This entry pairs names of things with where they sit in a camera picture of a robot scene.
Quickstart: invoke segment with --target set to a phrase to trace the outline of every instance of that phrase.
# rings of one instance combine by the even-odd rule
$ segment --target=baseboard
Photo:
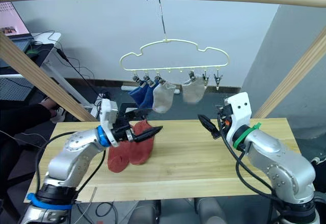
[[[86,83],[83,79],[81,78],[67,78],[66,79],[70,84],[72,85],[76,85],[76,86],[85,86]],[[94,84],[94,86],[96,87],[121,87],[121,86],[134,86],[137,87],[137,83],[136,82],[132,82],[132,81],[121,81],[121,80],[99,80],[96,79],[91,80],[91,79],[87,79],[87,81],[90,84]],[[177,89],[181,89],[181,85],[176,85]],[[240,92],[239,87],[219,87],[219,90],[216,90],[216,87],[214,86],[208,86],[206,91],[210,92],[210,93],[230,93],[230,94],[237,94]]]

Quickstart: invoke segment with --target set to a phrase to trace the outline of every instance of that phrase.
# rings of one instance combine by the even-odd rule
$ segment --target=red sock
[[[139,121],[133,127],[133,131],[136,135],[141,134],[143,131],[152,128],[148,123],[147,120]],[[145,141],[136,143],[130,143],[130,154],[129,160],[132,164],[143,164],[147,161],[150,156],[150,153],[153,150],[154,145],[154,137],[151,137]]]
[[[109,147],[107,156],[107,167],[110,171],[122,172],[129,164],[130,142],[120,142],[118,147]]]

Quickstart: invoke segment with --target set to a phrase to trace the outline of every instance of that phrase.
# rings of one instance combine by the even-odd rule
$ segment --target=blue tape
[[[107,140],[105,134],[104,134],[104,131],[103,131],[103,128],[101,126],[98,126],[97,127],[97,133],[98,133],[98,136],[100,138],[100,144],[103,146],[103,147],[110,147],[110,143],[109,141]]]
[[[71,210],[72,205],[51,205],[44,203],[42,201],[39,201],[36,197],[35,194],[29,193],[27,195],[27,199],[32,202],[33,205],[36,207],[42,208],[42,209],[48,209],[48,210]]]

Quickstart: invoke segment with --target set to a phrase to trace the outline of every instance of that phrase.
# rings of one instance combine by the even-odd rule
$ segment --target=computer monitor
[[[0,30],[11,39],[32,37],[11,2],[0,3]]]

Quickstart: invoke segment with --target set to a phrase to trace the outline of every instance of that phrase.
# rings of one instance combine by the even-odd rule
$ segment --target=blue sock
[[[155,85],[153,87],[149,87],[147,89],[145,99],[142,102],[141,105],[139,105],[139,108],[152,108],[154,103],[154,97],[153,97],[153,91],[158,86],[158,81],[155,80]]]
[[[145,95],[149,86],[146,84],[143,88],[137,87],[136,89],[129,92],[129,95],[134,99],[136,104],[140,106],[145,99]]]

